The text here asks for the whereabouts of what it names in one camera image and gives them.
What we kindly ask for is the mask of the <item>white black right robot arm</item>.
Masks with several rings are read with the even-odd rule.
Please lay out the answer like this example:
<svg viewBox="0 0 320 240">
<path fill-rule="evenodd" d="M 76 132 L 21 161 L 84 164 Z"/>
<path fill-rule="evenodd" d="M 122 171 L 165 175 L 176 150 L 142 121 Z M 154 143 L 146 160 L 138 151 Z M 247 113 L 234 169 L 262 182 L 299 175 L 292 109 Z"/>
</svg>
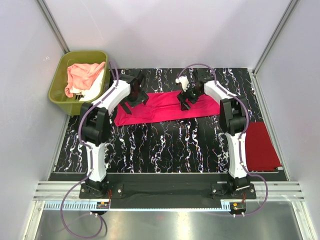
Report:
<svg viewBox="0 0 320 240">
<path fill-rule="evenodd" d="M 181 73 L 175 84 L 182 90 L 177 95 L 182 111 L 191 109 L 189 103 L 195 104 L 200 96 L 207 95 L 219 104 L 219 125 L 225 134 L 229 152 L 229 169 L 226 192 L 232 198 L 239 198 L 250 187 L 245 147 L 246 131 L 250 118 L 246 99 L 231 93 L 217 81 L 216 75 L 200 77 L 193 73 L 195 83 L 190 83 Z"/>
</svg>

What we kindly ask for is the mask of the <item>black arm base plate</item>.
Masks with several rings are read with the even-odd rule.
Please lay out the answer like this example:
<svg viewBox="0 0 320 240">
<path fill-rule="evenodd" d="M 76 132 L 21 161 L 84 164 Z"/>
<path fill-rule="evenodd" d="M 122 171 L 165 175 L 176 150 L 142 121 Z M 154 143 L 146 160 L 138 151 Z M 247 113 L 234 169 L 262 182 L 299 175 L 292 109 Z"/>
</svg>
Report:
<svg viewBox="0 0 320 240">
<path fill-rule="evenodd" d="M 111 198 L 112 209 L 215 208 L 221 200 L 254 200 L 249 179 L 227 173 L 108 173 L 101 181 L 86 180 L 82 199 Z"/>
</svg>

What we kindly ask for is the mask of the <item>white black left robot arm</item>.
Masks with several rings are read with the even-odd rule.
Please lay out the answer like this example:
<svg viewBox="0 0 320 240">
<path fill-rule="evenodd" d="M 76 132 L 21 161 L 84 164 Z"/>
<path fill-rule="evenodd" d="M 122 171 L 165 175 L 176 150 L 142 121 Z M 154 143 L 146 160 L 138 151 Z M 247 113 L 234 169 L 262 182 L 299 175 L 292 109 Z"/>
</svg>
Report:
<svg viewBox="0 0 320 240">
<path fill-rule="evenodd" d="M 88 170 L 81 185 L 97 198 L 108 193 L 105 167 L 105 145 L 111 134 L 110 117 L 120 106 L 125 113 L 139 104 L 146 104 L 148 95 L 142 89 L 146 76 L 139 69 L 116 76 L 111 87 L 91 103 L 83 103 L 80 110 L 78 137 L 85 146 Z"/>
</svg>

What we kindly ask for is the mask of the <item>bright pink t shirt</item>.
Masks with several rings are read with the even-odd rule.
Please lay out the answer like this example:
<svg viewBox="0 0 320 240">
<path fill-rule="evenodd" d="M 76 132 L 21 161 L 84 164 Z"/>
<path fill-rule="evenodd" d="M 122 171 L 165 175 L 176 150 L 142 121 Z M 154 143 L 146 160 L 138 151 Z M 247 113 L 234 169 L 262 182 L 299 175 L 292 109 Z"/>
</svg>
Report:
<svg viewBox="0 0 320 240">
<path fill-rule="evenodd" d="M 116 126 L 135 124 L 160 123 L 189 118 L 211 117 L 220 114 L 219 104 L 208 95 L 201 95 L 195 104 L 190 105 L 189 110 L 181 110 L 181 103 L 177 96 L 179 91 L 148 93 L 146 104 L 129 107 L 131 113 L 118 105 L 114 120 Z"/>
</svg>

